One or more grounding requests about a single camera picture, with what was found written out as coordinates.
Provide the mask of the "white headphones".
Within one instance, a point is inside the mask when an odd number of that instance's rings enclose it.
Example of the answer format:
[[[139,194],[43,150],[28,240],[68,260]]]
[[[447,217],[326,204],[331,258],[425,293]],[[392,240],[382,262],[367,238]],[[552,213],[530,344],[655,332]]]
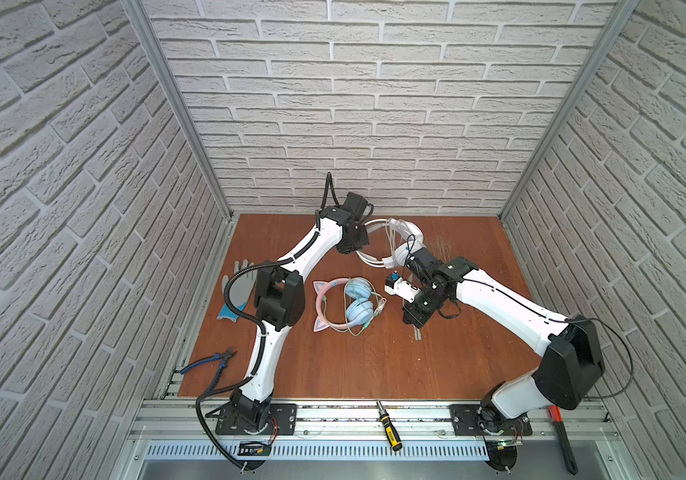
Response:
[[[390,255],[377,258],[357,251],[360,260],[373,268],[395,269],[404,266],[408,256],[423,248],[424,235],[414,223],[395,218],[378,218],[365,223],[368,233],[385,230]]]

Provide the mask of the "pink blue cat-ear headphones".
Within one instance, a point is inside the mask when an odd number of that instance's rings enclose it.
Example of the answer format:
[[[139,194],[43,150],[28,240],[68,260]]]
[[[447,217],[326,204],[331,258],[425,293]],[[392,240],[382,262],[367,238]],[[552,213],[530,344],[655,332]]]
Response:
[[[387,304],[383,295],[376,291],[373,284],[363,277],[342,277],[329,281],[314,281],[316,293],[313,331],[330,330],[360,336],[371,323],[380,316]],[[333,321],[328,311],[330,295],[335,289],[342,290],[343,320]]]

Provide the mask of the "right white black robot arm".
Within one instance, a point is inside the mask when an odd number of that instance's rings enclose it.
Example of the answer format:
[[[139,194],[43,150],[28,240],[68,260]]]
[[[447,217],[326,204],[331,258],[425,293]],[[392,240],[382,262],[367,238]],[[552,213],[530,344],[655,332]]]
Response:
[[[446,302],[463,303],[492,318],[541,357],[539,366],[494,387],[478,409],[481,425],[497,432],[528,412],[556,406],[574,410],[605,372],[597,328],[582,315],[567,317],[502,285],[463,257],[448,262],[421,247],[398,260],[419,288],[391,276],[387,292],[401,297],[403,321],[423,327]]]

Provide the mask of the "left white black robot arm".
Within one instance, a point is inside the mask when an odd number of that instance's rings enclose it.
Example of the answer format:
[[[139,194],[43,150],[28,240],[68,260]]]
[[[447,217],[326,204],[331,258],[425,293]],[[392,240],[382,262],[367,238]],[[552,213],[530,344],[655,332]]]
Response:
[[[368,244],[363,222],[373,210],[366,200],[324,208],[317,213],[314,228],[290,252],[276,261],[248,266],[226,284],[224,301],[228,308],[257,326],[248,372],[229,399],[249,429],[260,430],[268,422],[282,348],[306,307],[307,277],[331,249],[348,254]],[[233,285],[247,273],[257,275],[253,314],[238,308],[231,299]]]

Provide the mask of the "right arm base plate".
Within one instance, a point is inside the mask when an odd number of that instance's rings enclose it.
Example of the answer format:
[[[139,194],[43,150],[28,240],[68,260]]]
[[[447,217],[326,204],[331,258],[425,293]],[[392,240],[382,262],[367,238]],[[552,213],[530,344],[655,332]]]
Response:
[[[532,436],[533,429],[526,414],[516,419],[493,419],[482,414],[479,403],[451,404],[450,419],[456,436]]]

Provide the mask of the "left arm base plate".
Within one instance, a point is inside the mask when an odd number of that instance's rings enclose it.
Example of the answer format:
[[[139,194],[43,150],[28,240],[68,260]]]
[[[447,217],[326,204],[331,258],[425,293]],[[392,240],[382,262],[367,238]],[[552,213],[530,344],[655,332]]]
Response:
[[[271,403],[256,416],[240,413],[234,405],[227,404],[219,413],[215,432],[221,436],[264,435],[277,433],[292,436],[295,433],[298,404]]]

